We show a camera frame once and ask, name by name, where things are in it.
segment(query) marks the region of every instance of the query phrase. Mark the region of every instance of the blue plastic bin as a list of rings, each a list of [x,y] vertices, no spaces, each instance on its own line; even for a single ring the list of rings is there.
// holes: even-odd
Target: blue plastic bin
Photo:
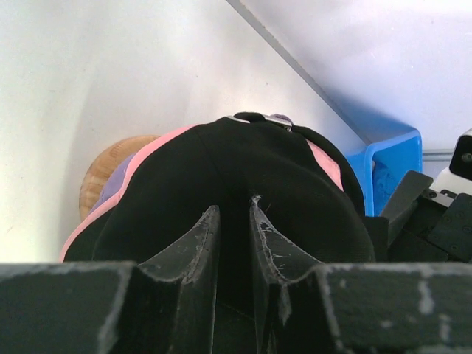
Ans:
[[[374,142],[347,157],[362,191],[366,215],[379,215],[401,179],[409,170],[423,170],[421,135],[416,129]]]

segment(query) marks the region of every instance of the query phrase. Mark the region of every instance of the white device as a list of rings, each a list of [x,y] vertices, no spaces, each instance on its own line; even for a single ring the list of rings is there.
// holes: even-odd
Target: white device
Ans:
[[[434,180],[431,189],[453,198],[460,193],[472,195],[472,129],[457,140],[451,163]]]

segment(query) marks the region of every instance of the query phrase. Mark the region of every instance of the wooden spool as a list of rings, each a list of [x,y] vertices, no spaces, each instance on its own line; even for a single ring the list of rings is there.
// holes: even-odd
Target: wooden spool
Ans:
[[[131,154],[159,138],[144,135],[128,138],[113,144],[103,151],[90,165],[83,179],[79,195],[80,219],[83,221],[100,197],[103,187],[113,171]]]

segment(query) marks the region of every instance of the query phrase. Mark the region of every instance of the black fabric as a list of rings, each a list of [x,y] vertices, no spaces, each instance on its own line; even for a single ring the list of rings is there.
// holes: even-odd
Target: black fabric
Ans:
[[[251,316],[249,205],[256,195],[275,227],[322,262],[373,260],[360,217],[361,188],[347,160],[307,128],[288,132],[260,117],[254,114],[251,124],[222,118],[199,125],[152,153],[121,201],[78,236],[66,260],[143,262],[216,204],[222,231],[218,298]],[[305,137],[340,165],[345,192],[318,165]],[[93,252],[84,251],[93,242]]]

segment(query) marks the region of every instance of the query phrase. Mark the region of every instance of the white wall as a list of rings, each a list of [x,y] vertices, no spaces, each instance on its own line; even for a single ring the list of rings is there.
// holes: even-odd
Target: white wall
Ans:
[[[224,0],[0,0],[0,261],[55,260],[119,139],[280,112],[357,136]]]
[[[472,126],[472,1],[242,2],[334,100],[413,125],[425,149]]]

